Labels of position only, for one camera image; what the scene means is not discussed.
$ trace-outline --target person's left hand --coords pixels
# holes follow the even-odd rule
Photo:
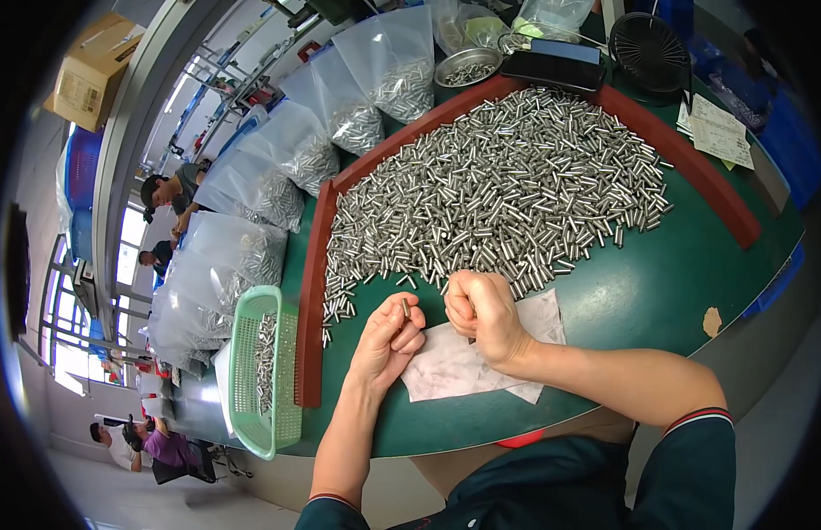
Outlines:
[[[410,319],[405,321],[401,300],[407,299]],[[384,300],[366,321],[361,341],[352,357],[349,375],[384,395],[425,343],[422,329],[425,314],[416,304],[419,298],[409,292],[397,292]]]

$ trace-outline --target green table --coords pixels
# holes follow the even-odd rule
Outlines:
[[[701,81],[694,90],[724,108]],[[624,88],[617,87],[624,93]],[[452,97],[436,94],[437,104]],[[674,129],[678,106],[650,109]],[[386,122],[387,133],[399,124]],[[798,211],[789,202],[777,219],[738,170],[729,172],[706,157],[734,186],[763,228],[761,238],[741,250],[722,221],[699,193],[677,172],[665,176],[667,199],[674,210],[657,230],[630,231],[625,247],[596,247],[574,273],[551,282],[557,289],[566,341],[587,348],[660,348],[689,356],[709,337],[702,331],[706,310],[718,308],[723,326],[739,317],[773,279],[803,233]],[[353,157],[345,159],[344,166]],[[281,290],[298,303],[316,200],[306,202],[302,229],[291,234]],[[443,299],[436,289],[417,281],[420,308],[427,324],[446,322]],[[304,411],[302,439],[279,451],[315,455],[331,420],[342,379],[363,330],[366,316],[390,293],[402,288],[395,278],[380,277],[356,288],[359,316],[331,328],[333,342],[322,361],[322,406]],[[596,407],[596,404],[556,388],[546,387],[536,405],[505,391],[411,403],[402,382],[390,389],[375,431],[373,457],[451,451],[511,438],[544,428]]]

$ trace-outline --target green plastic basket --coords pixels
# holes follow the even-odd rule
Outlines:
[[[277,313],[272,407],[260,414],[255,343],[264,314]],[[283,302],[281,291],[262,285],[243,293],[236,304],[231,339],[228,408],[236,436],[249,451],[270,461],[275,452],[301,439],[302,410],[293,403],[293,372],[299,310]]]

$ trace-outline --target tan sticker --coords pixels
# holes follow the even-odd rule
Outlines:
[[[90,116],[97,116],[101,107],[101,89],[67,70],[57,85],[57,98],[72,109]]]
[[[709,337],[714,338],[720,331],[720,326],[723,325],[723,319],[720,318],[720,312],[716,307],[709,307],[705,312],[705,318],[702,319],[702,329]]]

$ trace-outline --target black fan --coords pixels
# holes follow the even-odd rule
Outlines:
[[[655,97],[691,90],[691,57],[673,28],[657,16],[634,12],[617,19],[608,49],[628,79]]]

